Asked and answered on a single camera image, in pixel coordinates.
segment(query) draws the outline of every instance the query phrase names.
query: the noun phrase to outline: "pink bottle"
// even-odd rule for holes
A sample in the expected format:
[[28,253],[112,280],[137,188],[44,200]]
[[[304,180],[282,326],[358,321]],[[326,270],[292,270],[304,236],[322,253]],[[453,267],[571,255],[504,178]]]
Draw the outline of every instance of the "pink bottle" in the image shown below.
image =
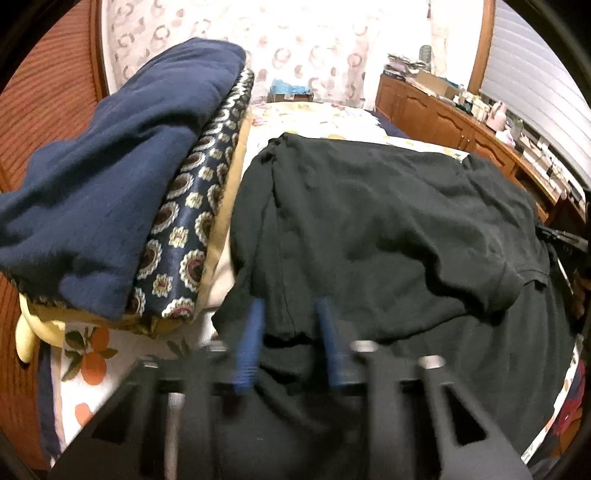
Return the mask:
[[497,102],[492,108],[491,114],[486,121],[486,126],[495,132],[502,132],[507,123],[507,106],[503,102]]

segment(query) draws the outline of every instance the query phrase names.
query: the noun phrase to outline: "patterned curtain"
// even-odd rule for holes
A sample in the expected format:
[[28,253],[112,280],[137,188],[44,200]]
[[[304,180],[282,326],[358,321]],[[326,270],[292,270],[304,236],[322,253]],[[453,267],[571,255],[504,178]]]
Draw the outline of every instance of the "patterned curtain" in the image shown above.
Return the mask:
[[105,0],[108,47],[117,87],[145,62],[190,37],[239,44],[255,72],[252,101],[273,79],[307,85],[314,100],[363,105],[369,45],[379,0],[347,8],[332,0]]

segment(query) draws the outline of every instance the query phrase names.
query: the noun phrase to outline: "cardboard box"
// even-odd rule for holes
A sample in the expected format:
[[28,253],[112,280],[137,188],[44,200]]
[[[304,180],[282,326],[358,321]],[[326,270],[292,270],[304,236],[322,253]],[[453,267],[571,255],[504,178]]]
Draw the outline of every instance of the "cardboard box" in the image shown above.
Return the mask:
[[285,95],[283,93],[276,93],[275,96],[269,94],[269,102],[313,102],[314,95],[303,93],[293,93],[291,95]]
[[441,80],[441,78],[436,77],[429,72],[425,72],[424,70],[420,70],[417,73],[415,81],[428,88],[433,93],[449,98],[450,100],[453,100],[456,95],[460,94],[460,90],[455,88],[453,85],[450,85],[445,80]]

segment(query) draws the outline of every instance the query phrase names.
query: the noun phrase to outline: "patterned pillowcase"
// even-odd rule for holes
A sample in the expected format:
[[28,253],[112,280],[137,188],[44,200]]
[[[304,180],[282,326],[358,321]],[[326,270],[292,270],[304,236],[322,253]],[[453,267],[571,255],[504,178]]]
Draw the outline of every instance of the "patterned pillowcase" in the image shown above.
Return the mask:
[[245,69],[170,183],[145,244],[128,311],[143,317],[190,320],[210,230],[241,122],[253,73]]

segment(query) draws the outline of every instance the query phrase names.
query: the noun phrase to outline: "cabinet door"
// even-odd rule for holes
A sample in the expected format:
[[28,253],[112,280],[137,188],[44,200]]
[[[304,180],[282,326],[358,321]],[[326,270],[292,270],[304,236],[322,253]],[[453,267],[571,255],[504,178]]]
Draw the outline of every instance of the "cabinet door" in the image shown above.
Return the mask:
[[473,128],[462,113],[435,101],[435,120],[431,143],[464,150],[472,140]]
[[430,142],[433,136],[433,101],[426,93],[415,88],[406,89],[402,100],[400,118],[396,126],[410,138],[421,142]]
[[392,121],[392,110],[396,91],[387,78],[382,76],[379,83],[378,96],[375,99],[375,109],[378,113]]
[[390,121],[398,128],[404,115],[404,106],[406,105],[407,90],[412,88],[400,80],[395,80],[392,95],[392,111]]
[[476,130],[469,151],[474,152],[481,157],[488,158],[499,167],[506,176],[509,176],[515,165],[515,161],[503,150],[502,147],[495,144],[496,141],[496,139],[489,138],[484,133]]

